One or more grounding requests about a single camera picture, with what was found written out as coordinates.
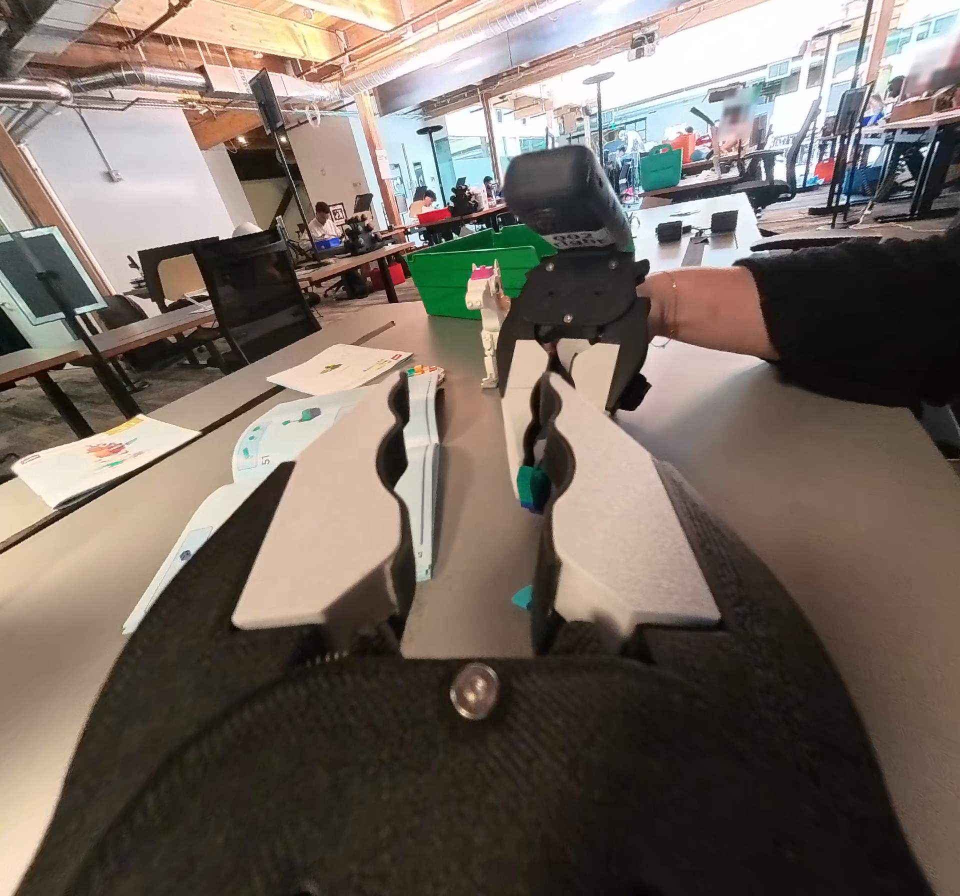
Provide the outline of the green tote bag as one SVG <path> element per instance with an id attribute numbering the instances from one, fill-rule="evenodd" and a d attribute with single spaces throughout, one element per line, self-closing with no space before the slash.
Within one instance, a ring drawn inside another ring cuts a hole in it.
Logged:
<path id="1" fill-rule="evenodd" d="M 653 146 L 639 160 L 639 182 L 644 194 L 671 190 L 683 176 L 684 152 L 670 143 Z"/>

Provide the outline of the person's right forearm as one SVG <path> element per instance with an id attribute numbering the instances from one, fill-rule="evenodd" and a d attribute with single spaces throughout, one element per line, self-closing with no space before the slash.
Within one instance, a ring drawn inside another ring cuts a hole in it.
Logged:
<path id="1" fill-rule="evenodd" d="M 671 273 L 673 340 L 763 360 L 823 397 L 910 410 L 958 404 L 958 226 Z"/>

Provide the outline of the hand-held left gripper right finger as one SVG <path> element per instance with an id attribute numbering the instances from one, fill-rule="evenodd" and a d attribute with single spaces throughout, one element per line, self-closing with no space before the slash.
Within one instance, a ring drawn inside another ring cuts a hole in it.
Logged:
<path id="1" fill-rule="evenodd" d="M 558 374 L 538 388 L 539 468 L 550 483 L 531 636 L 548 650 L 588 624 L 603 650 L 648 626 L 714 630 L 721 613 L 656 460 Z"/>

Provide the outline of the black office chair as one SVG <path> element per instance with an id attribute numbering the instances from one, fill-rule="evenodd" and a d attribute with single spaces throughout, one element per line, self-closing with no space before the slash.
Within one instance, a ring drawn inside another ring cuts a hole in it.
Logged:
<path id="1" fill-rule="evenodd" d="M 196 240 L 193 253 L 227 345 L 225 374 L 321 331 L 279 228 Z"/>

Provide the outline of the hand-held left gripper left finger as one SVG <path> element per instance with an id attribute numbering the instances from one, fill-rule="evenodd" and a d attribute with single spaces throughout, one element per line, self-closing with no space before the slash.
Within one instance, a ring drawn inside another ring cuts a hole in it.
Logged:
<path id="1" fill-rule="evenodd" d="M 389 374 L 295 458 L 231 620 L 241 630 L 393 624 L 416 592 L 403 431 L 408 378 Z"/>

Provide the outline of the wooden desk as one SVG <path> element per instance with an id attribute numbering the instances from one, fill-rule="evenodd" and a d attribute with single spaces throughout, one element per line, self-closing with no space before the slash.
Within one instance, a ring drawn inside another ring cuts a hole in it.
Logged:
<path id="1" fill-rule="evenodd" d="M 345 273 L 350 271 L 359 271 L 369 267 L 369 265 L 376 265 L 381 274 L 381 281 L 387 294 L 388 302 L 390 304 L 397 304 L 400 300 L 389 268 L 389 260 L 394 259 L 396 262 L 399 262 L 401 257 L 405 258 L 416 249 L 417 247 L 410 242 L 389 244 L 363 254 L 338 257 L 325 266 L 304 266 L 295 271 L 295 277 L 302 288 L 313 287 L 319 283 L 339 280 Z"/>
<path id="2" fill-rule="evenodd" d="M 53 406 L 60 419 L 77 438 L 94 434 L 93 428 L 66 392 L 58 386 L 52 372 L 73 363 L 91 368 L 114 407 L 125 420 L 141 414 L 137 401 L 117 374 L 114 361 L 130 352 L 162 341 L 174 340 L 175 350 L 189 350 L 187 337 L 198 338 L 199 345 L 215 343 L 211 306 L 201 305 L 152 316 L 95 335 L 82 332 L 79 339 L 43 349 L 17 350 L 2 356 L 1 386 L 9 389 L 24 381 L 34 381 Z"/>

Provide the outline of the closed white instruction booklet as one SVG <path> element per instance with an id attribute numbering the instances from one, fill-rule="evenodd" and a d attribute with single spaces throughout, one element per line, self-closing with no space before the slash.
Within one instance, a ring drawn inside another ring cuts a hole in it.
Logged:
<path id="1" fill-rule="evenodd" d="M 412 357 L 410 351 L 338 344 L 306 362 L 267 376 L 266 381 L 304 396 L 326 397 L 366 386 Z"/>

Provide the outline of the booklet with orange picture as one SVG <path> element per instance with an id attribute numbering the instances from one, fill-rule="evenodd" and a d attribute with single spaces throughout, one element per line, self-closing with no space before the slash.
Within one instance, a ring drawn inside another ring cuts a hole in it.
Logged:
<path id="1" fill-rule="evenodd" d="M 138 415 L 114 428 L 27 455 L 14 476 L 50 508 L 123 480 L 198 438 L 197 430 Z"/>

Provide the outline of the person's right hand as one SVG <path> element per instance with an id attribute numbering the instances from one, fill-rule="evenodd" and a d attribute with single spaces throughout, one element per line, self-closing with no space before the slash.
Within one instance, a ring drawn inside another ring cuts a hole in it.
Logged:
<path id="1" fill-rule="evenodd" d="M 649 303 L 647 335 L 650 345 L 664 348 L 674 338 L 677 287 L 674 274 L 661 271 L 649 274 L 636 287 L 638 297 Z"/>

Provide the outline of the black screen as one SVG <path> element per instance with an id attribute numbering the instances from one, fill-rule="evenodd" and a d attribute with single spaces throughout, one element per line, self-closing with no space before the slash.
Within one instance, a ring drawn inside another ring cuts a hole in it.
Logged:
<path id="1" fill-rule="evenodd" d="M 265 132 L 268 135 L 284 133 L 286 126 L 282 106 L 269 71 L 259 70 L 250 78 L 248 86 Z"/>

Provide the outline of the framed panel on tripod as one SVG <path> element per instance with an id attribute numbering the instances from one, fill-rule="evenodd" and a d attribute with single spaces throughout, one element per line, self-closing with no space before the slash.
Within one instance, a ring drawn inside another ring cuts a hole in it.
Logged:
<path id="1" fill-rule="evenodd" d="M 2 283 L 34 325 L 62 321 L 78 338 L 92 369 L 126 419 L 141 415 L 130 387 L 107 362 L 82 318 L 104 310 L 105 297 L 60 229 L 4 231 Z"/>

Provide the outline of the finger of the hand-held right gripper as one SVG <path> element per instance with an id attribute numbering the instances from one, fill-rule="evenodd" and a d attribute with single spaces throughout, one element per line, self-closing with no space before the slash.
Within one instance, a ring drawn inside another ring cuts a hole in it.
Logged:
<path id="1" fill-rule="evenodd" d="M 590 343 L 584 338 L 560 338 L 555 345 L 559 371 L 596 410 L 614 412 L 609 403 L 615 380 L 619 346 Z"/>
<path id="2" fill-rule="evenodd" d="M 513 494 L 521 493 L 522 467 L 534 464 L 534 446 L 540 432 L 539 384 L 550 364 L 550 353 L 537 341 L 500 341 L 499 393 Z"/>

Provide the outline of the green plastic bin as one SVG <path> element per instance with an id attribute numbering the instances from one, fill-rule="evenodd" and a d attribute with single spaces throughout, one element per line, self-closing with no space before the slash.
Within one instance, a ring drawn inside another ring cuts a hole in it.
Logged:
<path id="1" fill-rule="evenodd" d="M 481 230 L 407 254 L 414 285 L 426 314 L 478 320 L 478 311 L 466 306 L 466 290 L 473 266 L 498 261 L 501 282 L 510 298 L 520 295 L 527 273 L 557 250 L 525 225 L 503 230 Z"/>

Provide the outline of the white lego unicorn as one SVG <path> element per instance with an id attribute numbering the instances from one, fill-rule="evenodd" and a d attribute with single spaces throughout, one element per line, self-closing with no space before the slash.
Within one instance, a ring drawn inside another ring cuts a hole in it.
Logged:
<path id="1" fill-rule="evenodd" d="M 498 388 L 498 340 L 509 313 L 510 298 L 505 293 L 497 259 L 492 265 L 474 263 L 466 284 L 464 302 L 468 310 L 480 314 L 485 363 L 481 386 L 486 389 Z"/>

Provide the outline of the open instruction booklet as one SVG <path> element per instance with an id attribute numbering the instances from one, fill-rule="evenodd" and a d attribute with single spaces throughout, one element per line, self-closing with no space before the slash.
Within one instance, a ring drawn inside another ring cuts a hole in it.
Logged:
<path id="1" fill-rule="evenodd" d="M 430 378 L 407 377 L 410 417 L 403 430 L 407 468 L 395 492 L 407 507 L 414 549 L 415 579 L 434 576 L 434 530 L 440 468 L 437 396 L 444 385 Z M 322 434 L 347 416 L 372 386 L 282 402 L 252 422 L 237 439 L 231 458 L 232 480 L 198 506 L 122 627 L 133 634 L 159 596 L 216 530 L 242 505 L 270 472 L 295 461 Z"/>

